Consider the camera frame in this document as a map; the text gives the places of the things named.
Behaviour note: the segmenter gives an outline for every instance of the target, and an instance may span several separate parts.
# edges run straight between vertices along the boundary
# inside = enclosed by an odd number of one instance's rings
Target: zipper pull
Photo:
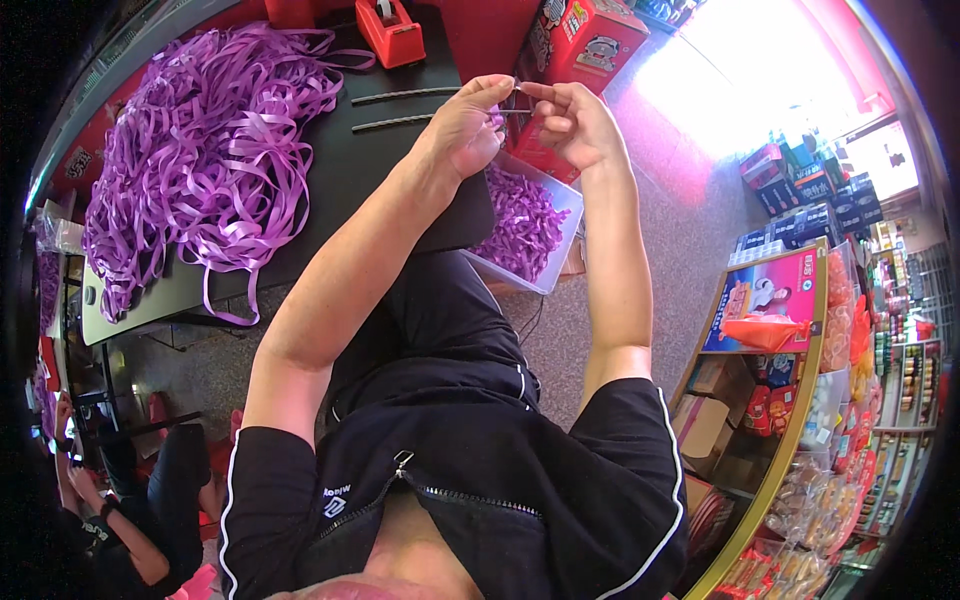
[[[407,461],[414,457],[414,453],[410,450],[400,450],[394,457],[394,462],[396,463],[396,476],[403,476],[403,467],[407,464]]]

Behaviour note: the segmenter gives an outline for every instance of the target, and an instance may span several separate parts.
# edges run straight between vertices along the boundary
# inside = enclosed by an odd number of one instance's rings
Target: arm
[[[541,98],[540,142],[581,171],[588,230],[588,304],[593,342],[583,411],[593,393],[624,377],[650,377],[653,288],[640,235],[636,181],[606,106],[581,84],[523,83]]]
[[[70,483],[73,484],[73,489],[77,491],[84,502],[90,505],[95,513],[100,514],[106,501],[97,493],[90,471],[85,468],[71,467],[67,471],[67,475],[70,478]],[[131,562],[145,584],[148,586],[155,585],[167,576],[167,573],[170,572],[170,564],[167,562],[167,558],[154,546],[153,542],[136,528],[136,525],[129,522],[119,511],[110,511],[110,514],[107,515],[107,525],[127,546],[130,551]]]
[[[393,284],[460,182],[496,155],[487,111],[513,78],[477,78],[447,101],[413,149],[327,240],[276,313],[253,359],[242,427],[282,429],[314,444],[333,361]]]
[[[66,422],[73,415],[73,405],[70,403],[70,396],[60,394],[57,400],[56,414],[54,415],[54,438],[60,444],[66,443]],[[57,486],[60,488],[60,504],[64,509],[70,511],[76,516],[80,516],[80,503],[77,497],[77,491],[73,489],[70,478],[67,476],[67,467],[70,459],[66,454],[54,452],[54,463],[57,465]]]

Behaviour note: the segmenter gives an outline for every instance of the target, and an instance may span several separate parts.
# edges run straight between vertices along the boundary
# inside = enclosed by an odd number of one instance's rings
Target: advertising poster
[[[720,324],[727,319],[742,319],[748,314],[780,314],[790,317],[794,323],[812,322],[816,279],[815,247],[728,272],[703,351],[758,351],[720,331]],[[795,337],[788,340],[778,351],[806,352],[809,343],[808,336],[802,339]]]

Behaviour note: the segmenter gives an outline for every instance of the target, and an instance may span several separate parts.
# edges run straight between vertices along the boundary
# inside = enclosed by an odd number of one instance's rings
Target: wristband
[[[113,498],[113,496],[107,496],[104,498],[104,505],[100,507],[100,518],[103,519],[104,522],[107,522],[107,517],[113,511],[113,509],[116,508],[120,508],[119,504],[117,504],[117,501]]]
[[[67,438],[66,440],[58,440],[54,438],[54,444],[57,446],[57,452],[62,452],[63,454],[69,454],[73,451],[73,439]]]

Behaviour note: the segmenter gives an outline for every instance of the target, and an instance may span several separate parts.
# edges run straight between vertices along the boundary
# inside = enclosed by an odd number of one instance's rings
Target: black tabletop
[[[386,91],[460,85],[453,56],[446,40],[440,10],[426,5],[410,7],[410,16],[423,30],[426,59],[386,70],[379,62],[365,72],[344,71],[344,86],[337,107],[306,124],[301,140],[313,147],[314,159],[307,172],[310,214],[300,234],[278,249],[260,270],[257,287],[262,289],[296,281],[324,242],[349,219],[371,192],[410,150],[426,122],[354,133],[351,127],[401,116],[435,112],[448,96],[421,96],[354,107],[350,98]],[[354,9],[334,11],[318,27],[336,32],[333,48],[368,48],[355,24]],[[475,246],[493,230],[490,193],[483,174],[463,182],[450,207],[422,236],[414,252],[434,252]],[[111,325],[99,311],[102,282],[84,270],[84,285],[97,290],[96,303],[84,307],[84,340],[94,344],[135,327],[199,306],[203,301],[204,269],[180,262],[167,254],[165,275],[135,301],[118,324]],[[213,273],[210,297],[223,300],[245,297],[249,273]]]

